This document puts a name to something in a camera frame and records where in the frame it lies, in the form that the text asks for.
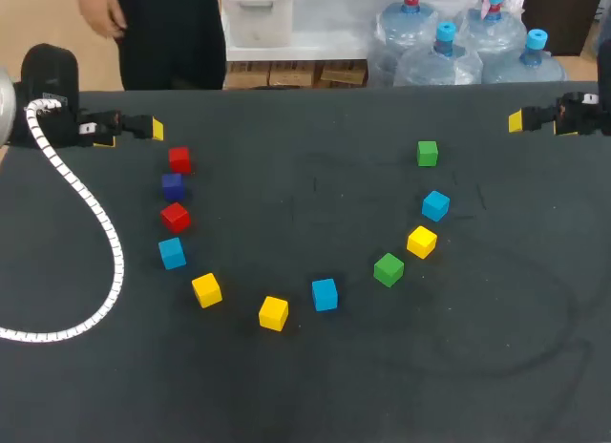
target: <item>dark blue cube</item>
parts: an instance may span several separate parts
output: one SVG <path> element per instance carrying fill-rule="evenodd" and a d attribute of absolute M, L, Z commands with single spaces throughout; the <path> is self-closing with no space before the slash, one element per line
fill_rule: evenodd
<path fill-rule="evenodd" d="M 163 196 L 168 202 L 182 201 L 184 199 L 184 182 L 182 174 L 164 174 L 161 178 Z"/>

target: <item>hand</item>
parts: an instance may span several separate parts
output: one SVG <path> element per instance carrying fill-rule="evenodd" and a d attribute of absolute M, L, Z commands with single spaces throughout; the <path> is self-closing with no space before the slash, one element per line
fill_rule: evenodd
<path fill-rule="evenodd" d="M 78 0 L 78 6 L 87 24 L 102 37 L 118 39 L 127 29 L 117 0 Z"/>

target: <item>green cube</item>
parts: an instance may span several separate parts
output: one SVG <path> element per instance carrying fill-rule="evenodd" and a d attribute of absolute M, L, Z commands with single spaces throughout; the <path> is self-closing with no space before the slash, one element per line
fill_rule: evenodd
<path fill-rule="evenodd" d="M 439 151 L 434 140 L 421 140 L 418 142 L 418 166 L 436 166 Z"/>
<path fill-rule="evenodd" d="M 403 276 L 403 262 L 392 254 L 386 254 L 373 267 L 373 277 L 386 287 L 392 287 Z"/>

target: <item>red cube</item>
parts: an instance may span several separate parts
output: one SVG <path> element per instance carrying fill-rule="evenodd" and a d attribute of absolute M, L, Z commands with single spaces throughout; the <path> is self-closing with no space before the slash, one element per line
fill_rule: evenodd
<path fill-rule="evenodd" d="M 186 147 L 170 149 L 170 168 L 174 173 L 191 174 L 189 149 Z"/>
<path fill-rule="evenodd" d="M 161 220 L 175 234 L 180 233 L 191 224 L 189 213 L 177 202 L 170 204 L 161 211 Z"/>

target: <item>blue cube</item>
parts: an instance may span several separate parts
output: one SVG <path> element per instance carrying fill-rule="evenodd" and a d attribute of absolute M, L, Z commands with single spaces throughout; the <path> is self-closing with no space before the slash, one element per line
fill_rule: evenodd
<path fill-rule="evenodd" d="M 184 199 L 182 174 L 164 174 L 161 178 L 161 185 L 163 186 L 163 196 L 168 202 Z"/>
<path fill-rule="evenodd" d="M 430 192 L 422 203 L 422 215 L 434 222 L 439 222 L 443 216 L 448 214 L 450 199 L 439 192 Z"/>
<path fill-rule="evenodd" d="M 161 252 L 165 269 L 174 269 L 187 264 L 179 238 L 172 238 L 159 243 L 159 252 Z"/>
<path fill-rule="evenodd" d="M 312 297 L 317 311 L 329 311 L 337 308 L 337 288 L 335 281 L 324 279 L 312 283 Z"/>

